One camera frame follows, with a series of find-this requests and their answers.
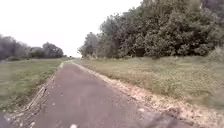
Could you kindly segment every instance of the paved path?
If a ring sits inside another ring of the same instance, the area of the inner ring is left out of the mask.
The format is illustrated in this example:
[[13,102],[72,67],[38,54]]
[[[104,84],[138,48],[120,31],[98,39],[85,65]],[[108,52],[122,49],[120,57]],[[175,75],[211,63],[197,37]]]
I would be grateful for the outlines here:
[[34,128],[188,128],[180,120],[149,111],[132,98],[72,64],[64,65],[47,100],[32,117]]

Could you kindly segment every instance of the overcast sky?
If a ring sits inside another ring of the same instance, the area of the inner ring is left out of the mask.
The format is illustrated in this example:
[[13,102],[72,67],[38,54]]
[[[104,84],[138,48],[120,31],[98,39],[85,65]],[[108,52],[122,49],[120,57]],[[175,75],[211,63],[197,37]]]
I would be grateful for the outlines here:
[[30,46],[47,41],[65,54],[77,49],[89,32],[98,33],[107,16],[128,11],[141,0],[0,0],[0,34]]

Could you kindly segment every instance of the distant tree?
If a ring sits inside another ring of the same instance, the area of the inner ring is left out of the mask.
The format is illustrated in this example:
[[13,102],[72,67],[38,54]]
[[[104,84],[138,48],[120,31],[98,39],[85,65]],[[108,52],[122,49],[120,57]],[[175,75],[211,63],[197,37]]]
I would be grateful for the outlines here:
[[43,50],[45,58],[60,58],[64,55],[61,48],[48,42],[43,44]]
[[96,56],[98,50],[97,43],[97,36],[90,32],[85,38],[84,45],[79,48],[79,52],[82,54],[83,57],[86,57],[87,55]]
[[30,58],[44,58],[44,49],[41,47],[32,47],[29,51]]

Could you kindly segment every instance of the tree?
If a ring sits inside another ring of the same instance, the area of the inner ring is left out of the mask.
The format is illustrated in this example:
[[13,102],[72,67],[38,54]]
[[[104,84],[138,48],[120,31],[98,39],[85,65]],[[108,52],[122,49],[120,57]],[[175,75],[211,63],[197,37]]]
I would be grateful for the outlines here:
[[43,51],[45,58],[60,58],[64,55],[61,48],[48,42],[43,44]]
[[30,58],[44,58],[44,49],[41,47],[32,47],[29,51]]
[[100,30],[97,43],[86,38],[79,50],[83,57],[204,56],[224,43],[224,25],[201,8],[200,0],[144,0],[137,8],[108,17]]
[[98,54],[97,47],[97,36],[94,33],[90,32],[85,38],[84,45],[79,48],[79,52],[82,54],[83,57],[87,57],[88,55],[96,56]]

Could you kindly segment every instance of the grass field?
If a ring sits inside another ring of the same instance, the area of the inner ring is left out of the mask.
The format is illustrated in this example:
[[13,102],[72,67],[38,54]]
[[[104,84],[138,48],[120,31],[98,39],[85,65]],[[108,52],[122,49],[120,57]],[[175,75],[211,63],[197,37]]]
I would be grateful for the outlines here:
[[224,63],[206,57],[75,59],[75,63],[110,78],[192,104],[224,110]]
[[0,111],[13,111],[28,102],[63,59],[0,62]]

